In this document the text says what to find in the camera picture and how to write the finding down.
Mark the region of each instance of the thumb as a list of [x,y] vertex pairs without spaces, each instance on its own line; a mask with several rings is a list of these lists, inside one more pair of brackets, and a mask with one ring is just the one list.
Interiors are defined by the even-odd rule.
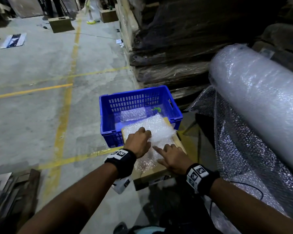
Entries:
[[165,159],[163,158],[160,158],[160,159],[157,159],[157,162],[163,166],[165,166],[166,168],[169,167],[169,165],[166,163]]

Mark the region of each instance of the human arm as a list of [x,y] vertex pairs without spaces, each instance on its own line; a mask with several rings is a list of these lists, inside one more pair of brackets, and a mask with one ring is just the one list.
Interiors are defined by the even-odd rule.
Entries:
[[[151,132],[141,127],[129,135],[124,149],[142,157],[151,146],[150,136]],[[18,233],[80,233],[118,177],[117,167],[104,163],[51,200]]]
[[[186,175],[194,164],[182,149],[175,145],[165,145],[164,150],[157,147],[154,149],[163,156],[158,162],[177,174]],[[241,233],[293,233],[292,219],[235,185],[217,178],[207,187],[205,194]]]

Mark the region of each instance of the person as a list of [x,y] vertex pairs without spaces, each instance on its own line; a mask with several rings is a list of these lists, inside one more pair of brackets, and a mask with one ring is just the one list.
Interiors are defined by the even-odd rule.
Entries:
[[[47,8],[48,16],[50,16],[50,18],[54,18],[54,13],[53,13],[51,0],[45,0],[45,2],[46,2],[46,8]],[[60,3],[60,0],[53,0],[53,3],[54,3],[54,6],[55,6],[55,9],[56,9],[58,17],[63,17],[64,14],[62,12],[62,6],[61,6],[61,3]]]
[[[130,134],[123,149],[110,154],[103,165],[56,196],[18,233],[80,233],[114,181],[129,176],[136,159],[150,149],[150,137],[151,132],[143,127]],[[209,196],[241,233],[293,233],[292,219],[221,179],[217,172],[193,163],[181,148],[167,144],[164,149],[153,149],[163,156],[158,160],[160,164],[186,175],[188,183],[200,194]]]

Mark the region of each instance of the concrete floor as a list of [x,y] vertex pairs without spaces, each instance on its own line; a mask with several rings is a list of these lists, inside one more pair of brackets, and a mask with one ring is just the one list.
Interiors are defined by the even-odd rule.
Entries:
[[[100,18],[97,10],[93,16]],[[82,22],[74,68],[72,52],[78,19]],[[100,134],[99,96],[137,88],[132,73],[124,69],[124,51],[116,44],[116,39],[120,38],[116,31],[118,22],[88,25],[86,20],[86,16],[78,15],[72,21],[75,31],[57,34],[40,26],[50,28],[42,17],[14,19],[7,27],[0,28],[0,45],[7,35],[27,33],[23,46],[0,49],[0,95],[66,84],[68,74],[83,74],[74,78],[61,161],[107,149]],[[0,173],[49,164],[42,170],[37,210],[99,167],[105,158],[66,162],[60,167],[58,185],[52,189],[47,187],[47,180],[52,176],[50,171],[55,166],[52,163],[55,161],[54,145],[65,91],[66,88],[58,88],[0,98]],[[187,122],[194,121],[193,114],[188,117],[192,119]],[[198,143],[204,144],[199,147],[203,149],[201,154],[213,155],[207,140],[198,141],[198,136],[193,135],[188,139],[196,148]],[[158,186],[173,184],[173,180],[168,180]],[[82,233],[112,233],[121,221],[128,227],[153,223],[157,216],[150,217],[144,212],[144,207],[150,205],[150,196],[149,188],[136,192],[132,183],[121,195],[110,189]]]

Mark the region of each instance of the person's left hand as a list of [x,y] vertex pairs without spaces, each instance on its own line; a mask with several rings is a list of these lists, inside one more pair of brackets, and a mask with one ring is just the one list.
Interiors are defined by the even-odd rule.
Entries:
[[149,151],[151,142],[148,142],[148,139],[151,136],[151,131],[146,131],[144,127],[140,127],[136,133],[128,136],[124,149],[129,149],[137,158],[140,158]]

